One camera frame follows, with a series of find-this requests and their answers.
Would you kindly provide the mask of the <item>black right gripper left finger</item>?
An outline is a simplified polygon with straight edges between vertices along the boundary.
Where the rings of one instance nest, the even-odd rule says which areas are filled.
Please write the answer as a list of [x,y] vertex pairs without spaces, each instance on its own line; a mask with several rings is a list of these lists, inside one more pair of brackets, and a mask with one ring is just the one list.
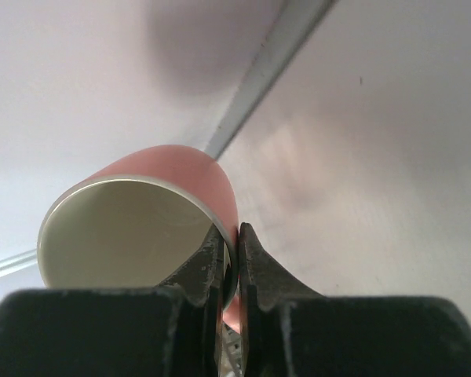
[[22,290],[0,302],[0,376],[216,376],[225,243],[155,287]]

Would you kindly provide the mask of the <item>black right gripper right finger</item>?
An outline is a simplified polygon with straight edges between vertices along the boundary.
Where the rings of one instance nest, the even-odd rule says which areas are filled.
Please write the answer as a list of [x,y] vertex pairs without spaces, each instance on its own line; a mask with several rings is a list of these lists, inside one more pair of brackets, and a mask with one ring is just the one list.
[[246,376],[471,376],[471,327],[432,296],[327,297],[239,233]]

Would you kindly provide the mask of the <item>pink ceramic cup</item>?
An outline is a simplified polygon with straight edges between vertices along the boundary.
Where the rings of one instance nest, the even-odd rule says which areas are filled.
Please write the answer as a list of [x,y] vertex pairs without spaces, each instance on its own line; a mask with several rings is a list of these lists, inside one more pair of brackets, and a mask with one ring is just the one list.
[[64,192],[37,242],[49,288],[153,286],[200,247],[210,228],[225,243],[223,321],[239,330],[239,216],[218,162],[198,149],[159,145],[125,156]]

